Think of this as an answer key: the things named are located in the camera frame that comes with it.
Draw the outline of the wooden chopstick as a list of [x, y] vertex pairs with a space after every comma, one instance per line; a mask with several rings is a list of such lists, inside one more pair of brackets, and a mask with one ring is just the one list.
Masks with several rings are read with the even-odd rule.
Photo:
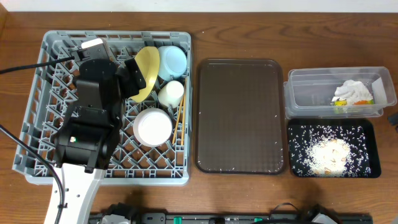
[[182, 112], [182, 108], [183, 108], [183, 102], [185, 101], [185, 97], [183, 96], [180, 104], [179, 104], [179, 109], [178, 109], [178, 114], [177, 114], [177, 120], [176, 120], [176, 124], [175, 124], [175, 129], [174, 129], [174, 135], [173, 135], [173, 139], [172, 139], [172, 144], [175, 144], [176, 142], [176, 138], [177, 138], [177, 131], [178, 131], [178, 124], [180, 122], [180, 115]]
[[182, 134], [181, 134], [181, 146], [184, 145], [185, 140], [185, 113], [186, 113], [186, 94], [184, 94], [183, 98], [183, 117], [182, 117]]

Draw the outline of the dark brown serving tray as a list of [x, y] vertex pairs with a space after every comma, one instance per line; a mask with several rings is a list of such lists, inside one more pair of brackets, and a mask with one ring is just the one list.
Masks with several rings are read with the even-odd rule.
[[271, 59], [206, 59], [198, 74], [195, 164], [207, 174], [284, 167], [283, 74]]

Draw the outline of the grey plastic dishwasher rack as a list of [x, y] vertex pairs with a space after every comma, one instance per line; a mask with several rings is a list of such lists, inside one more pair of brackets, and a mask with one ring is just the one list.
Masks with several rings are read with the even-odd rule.
[[[53, 182], [51, 173], [35, 158], [35, 154], [51, 160], [53, 137], [60, 129], [68, 105], [78, 98], [73, 77], [79, 64], [70, 54], [83, 42], [102, 38], [109, 47], [111, 59], [118, 65], [133, 58], [144, 47], [176, 46], [193, 62], [192, 39], [187, 32], [113, 31], [113, 30], [51, 30], [42, 40], [38, 60], [47, 64], [35, 70], [30, 96], [19, 135], [30, 147], [16, 149], [12, 168], [36, 185]], [[170, 138], [157, 147], [147, 147], [134, 136], [136, 116], [148, 108], [159, 108], [158, 93], [165, 81], [158, 79], [149, 97], [140, 103], [125, 102], [120, 142], [110, 160], [105, 185], [184, 185], [189, 179], [190, 137], [192, 135], [192, 96], [186, 98], [185, 140], [181, 146], [183, 109], [178, 124], [177, 138], [172, 144], [178, 108], [167, 109], [173, 123]]]

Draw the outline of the black food waste tray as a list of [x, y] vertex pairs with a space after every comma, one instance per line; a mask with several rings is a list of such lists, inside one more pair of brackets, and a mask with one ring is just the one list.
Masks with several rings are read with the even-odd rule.
[[366, 119], [292, 119], [290, 170], [297, 177], [378, 178], [374, 128]]

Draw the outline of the clear plastic waste bin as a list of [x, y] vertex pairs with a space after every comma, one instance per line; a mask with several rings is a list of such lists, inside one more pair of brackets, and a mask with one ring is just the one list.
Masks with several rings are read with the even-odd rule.
[[[373, 96], [373, 105], [332, 106], [337, 87], [361, 81]], [[289, 72], [284, 83], [285, 111], [292, 118], [370, 118], [397, 103], [389, 70], [385, 67], [306, 68]]]

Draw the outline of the light blue bowl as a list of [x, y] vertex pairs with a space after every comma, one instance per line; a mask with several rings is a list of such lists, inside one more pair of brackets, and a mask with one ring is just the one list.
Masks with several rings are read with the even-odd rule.
[[158, 48], [160, 67], [158, 76], [171, 81], [180, 78], [187, 70], [187, 56], [176, 46], [162, 46]]

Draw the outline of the pink small plate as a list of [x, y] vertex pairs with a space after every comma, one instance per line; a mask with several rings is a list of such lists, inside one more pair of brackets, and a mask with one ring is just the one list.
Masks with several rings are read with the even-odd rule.
[[157, 147], [165, 143], [172, 133], [172, 121], [158, 108], [141, 111], [133, 122], [135, 138], [144, 146]]

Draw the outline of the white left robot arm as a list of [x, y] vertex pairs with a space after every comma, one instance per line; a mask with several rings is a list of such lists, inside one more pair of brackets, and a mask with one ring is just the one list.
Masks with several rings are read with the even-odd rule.
[[83, 62], [72, 80], [78, 99], [70, 103], [54, 137], [54, 181], [46, 223], [86, 223], [120, 142], [125, 100], [146, 87], [135, 59], [117, 66], [110, 59]]

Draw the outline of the rice and food scraps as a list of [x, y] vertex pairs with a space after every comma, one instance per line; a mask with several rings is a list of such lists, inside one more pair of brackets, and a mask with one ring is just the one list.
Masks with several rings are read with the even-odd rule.
[[290, 167], [297, 177], [369, 177], [361, 126], [293, 125], [287, 130]]

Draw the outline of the white cup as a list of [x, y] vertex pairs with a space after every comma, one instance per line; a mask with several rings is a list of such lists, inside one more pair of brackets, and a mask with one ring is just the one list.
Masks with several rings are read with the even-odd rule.
[[184, 91], [184, 86], [179, 81], [172, 80], [159, 91], [159, 103], [166, 108], [176, 108], [183, 98]]

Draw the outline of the white napkin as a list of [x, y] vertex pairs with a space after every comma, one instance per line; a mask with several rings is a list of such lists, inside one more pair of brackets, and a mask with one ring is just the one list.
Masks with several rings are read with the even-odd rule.
[[346, 100], [348, 105], [353, 106], [353, 103], [361, 100], [373, 100], [370, 91], [365, 87], [361, 81], [347, 80], [342, 86], [335, 90], [335, 95], [332, 101]]

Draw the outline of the yellow plate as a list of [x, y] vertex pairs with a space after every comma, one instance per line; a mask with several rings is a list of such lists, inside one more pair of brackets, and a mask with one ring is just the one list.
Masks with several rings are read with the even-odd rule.
[[139, 94], [131, 96], [136, 103], [144, 101], [151, 93], [158, 77], [160, 67], [160, 55], [156, 47], [144, 47], [134, 57], [138, 68], [144, 77], [146, 87], [139, 90]]

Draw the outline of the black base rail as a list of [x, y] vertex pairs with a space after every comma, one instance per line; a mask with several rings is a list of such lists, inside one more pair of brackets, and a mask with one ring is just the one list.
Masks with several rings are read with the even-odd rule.
[[130, 224], [243, 224], [243, 223], [342, 223], [373, 224], [373, 218], [367, 214], [339, 214], [317, 204], [306, 210], [294, 207], [284, 210], [282, 203], [268, 214], [177, 214], [168, 212], [141, 213], [137, 208], [119, 203], [112, 204], [105, 212], [90, 215], [88, 223], [130, 223]]

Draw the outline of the green orange snack wrapper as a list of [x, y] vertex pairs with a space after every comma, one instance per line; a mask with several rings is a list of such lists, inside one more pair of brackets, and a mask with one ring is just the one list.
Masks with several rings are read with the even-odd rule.
[[[356, 101], [353, 103], [353, 105], [373, 105], [374, 100], [361, 100], [361, 101]], [[346, 100], [338, 100], [338, 101], [332, 101], [331, 102], [332, 106], [347, 106], [348, 103]]]

